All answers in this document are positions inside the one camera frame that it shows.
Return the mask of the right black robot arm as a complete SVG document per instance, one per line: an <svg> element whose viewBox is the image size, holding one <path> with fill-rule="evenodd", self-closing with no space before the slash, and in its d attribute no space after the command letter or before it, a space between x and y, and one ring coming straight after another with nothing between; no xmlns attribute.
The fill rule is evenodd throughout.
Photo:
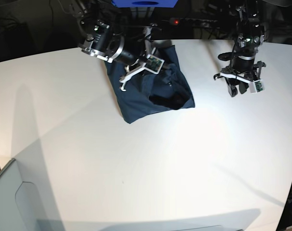
<svg viewBox="0 0 292 231"><path fill-rule="evenodd" d="M81 51L107 63L124 65L125 74L119 77L121 91L141 72L160 73L165 61L156 55L151 41L152 30L158 28L156 24L122 23L120 13L107 8L104 0L73 0L69 10L85 38L79 45Z"/></svg>

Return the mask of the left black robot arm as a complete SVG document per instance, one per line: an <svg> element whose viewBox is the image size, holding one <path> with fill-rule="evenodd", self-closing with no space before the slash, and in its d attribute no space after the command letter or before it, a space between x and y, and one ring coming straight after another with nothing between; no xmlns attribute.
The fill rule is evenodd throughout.
<svg viewBox="0 0 292 231"><path fill-rule="evenodd" d="M220 61L229 62L221 71L213 76L214 80L224 78L229 95L235 97L244 94L264 91L261 71L266 64L255 62L259 46L265 40L265 28L260 22L258 1L230 0L229 12L236 17L234 45L231 52L218 55Z"/></svg>

